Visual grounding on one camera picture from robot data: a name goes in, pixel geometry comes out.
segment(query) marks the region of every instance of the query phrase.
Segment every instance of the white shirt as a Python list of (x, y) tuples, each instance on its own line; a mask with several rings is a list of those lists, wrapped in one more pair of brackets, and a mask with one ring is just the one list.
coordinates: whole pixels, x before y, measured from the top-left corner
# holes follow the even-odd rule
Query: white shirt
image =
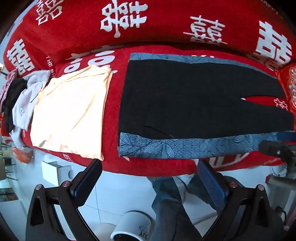
[(27, 80), (27, 89), (20, 93), (15, 106), (12, 109), (12, 120), (16, 127), (28, 130), (37, 102), (37, 95), (40, 89), (44, 89), (50, 77), (50, 70), (34, 71), (23, 77)]

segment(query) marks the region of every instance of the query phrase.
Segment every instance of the screw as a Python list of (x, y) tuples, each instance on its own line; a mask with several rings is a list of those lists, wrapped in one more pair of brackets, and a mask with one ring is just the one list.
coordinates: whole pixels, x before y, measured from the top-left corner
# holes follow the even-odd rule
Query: screw
[(64, 181), (64, 182), (62, 183), (62, 185), (63, 185), (64, 188), (70, 186), (70, 184), (71, 184), (70, 181)]
[(236, 187), (237, 187), (237, 183), (236, 183), (236, 182), (230, 182), (229, 185), (230, 185), (232, 188), (236, 188)]
[(259, 189), (260, 191), (263, 191), (263, 190), (264, 190), (264, 186), (261, 185), (261, 184), (259, 184), (259, 185), (258, 185), (258, 189)]
[(36, 190), (40, 190), (41, 188), (42, 188), (42, 185), (41, 185), (41, 184), (38, 184), (38, 185), (36, 185), (36, 187), (35, 187)]

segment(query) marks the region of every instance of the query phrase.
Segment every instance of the blue gripper pad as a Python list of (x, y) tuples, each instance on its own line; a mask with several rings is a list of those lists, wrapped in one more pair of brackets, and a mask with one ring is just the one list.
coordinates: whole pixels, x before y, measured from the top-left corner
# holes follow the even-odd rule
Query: blue gripper pad
[(197, 164), (197, 174), (209, 193), (214, 205), (222, 210), (225, 207), (228, 193), (216, 179), (214, 170), (212, 168), (210, 170), (204, 161), (199, 161)]

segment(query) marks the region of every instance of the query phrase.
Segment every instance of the folded clothing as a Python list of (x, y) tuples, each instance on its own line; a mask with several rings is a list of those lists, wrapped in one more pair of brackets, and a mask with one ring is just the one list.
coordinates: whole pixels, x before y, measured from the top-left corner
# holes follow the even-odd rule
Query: folded clothing
[(32, 144), (103, 160), (102, 122), (111, 77), (109, 67), (91, 65), (51, 79), (37, 96)]
[[(120, 156), (195, 159), (239, 154), (258, 150), (258, 143), (244, 146), (236, 141), (237, 136), (254, 139), (256, 134), (260, 137), (256, 140), (270, 139), (269, 133), (293, 130), (291, 112), (245, 99), (285, 98), (277, 79), (263, 71), (206, 57), (138, 53), (131, 59), (120, 106)], [(168, 139), (171, 145), (163, 141)], [(204, 143), (211, 145), (202, 152)], [(235, 146), (220, 151), (220, 144)], [(177, 154), (165, 154), (172, 145), (178, 146), (172, 148)], [(189, 152), (189, 146), (197, 152)]]
[(26, 88), (27, 81), (23, 78), (15, 78), (9, 85), (6, 98), (2, 105), (3, 122), (6, 132), (11, 132), (15, 128), (13, 124), (12, 109), (17, 102), (20, 93)]
[(50, 70), (34, 71), (24, 77), (27, 87), (24, 89), (13, 109), (13, 124), (23, 130), (28, 130), (33, 110), (37, 102), (37, 95), (40, 89), (44, 89), (50, 77)]

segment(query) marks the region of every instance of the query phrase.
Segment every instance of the white box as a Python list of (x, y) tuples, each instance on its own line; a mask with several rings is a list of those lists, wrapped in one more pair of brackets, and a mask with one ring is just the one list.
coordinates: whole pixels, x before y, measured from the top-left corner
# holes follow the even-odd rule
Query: white box
[(57, 161), (46, 163), (41, 162), (43, 179), (55, 186), (59, 186), (62, 182), (70, 180), (69, 172), (71, 166), (60, 166)]

